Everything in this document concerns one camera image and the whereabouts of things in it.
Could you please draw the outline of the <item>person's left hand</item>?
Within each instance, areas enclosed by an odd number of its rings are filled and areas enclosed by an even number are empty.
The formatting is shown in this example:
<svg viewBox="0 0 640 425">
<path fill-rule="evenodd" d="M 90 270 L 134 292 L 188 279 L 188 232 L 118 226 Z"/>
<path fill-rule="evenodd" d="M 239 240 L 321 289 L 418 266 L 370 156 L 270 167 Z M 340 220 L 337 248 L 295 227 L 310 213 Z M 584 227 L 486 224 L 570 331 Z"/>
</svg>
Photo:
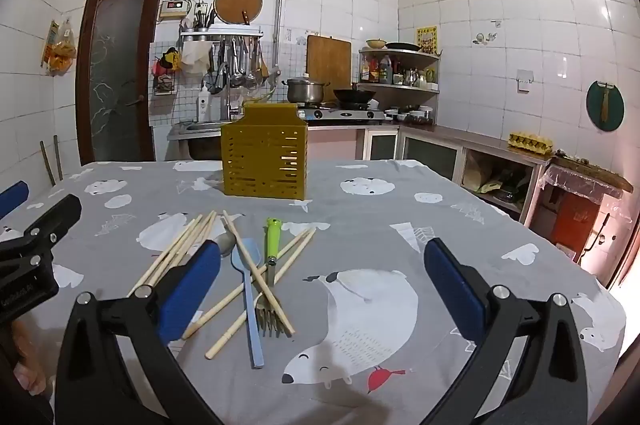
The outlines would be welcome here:
<svg viewBox="0 0 640 425">
<path fill-rule="evenodd" d="M 28 336 L 27 327 L 22 321 L 11 324 L 14 346 L 20 354 L 14 375 L 17 382 L 32 396 L 41 395 L 47 387 L 46 377 L 36 355 L 36 349 Z"/>
</svg>

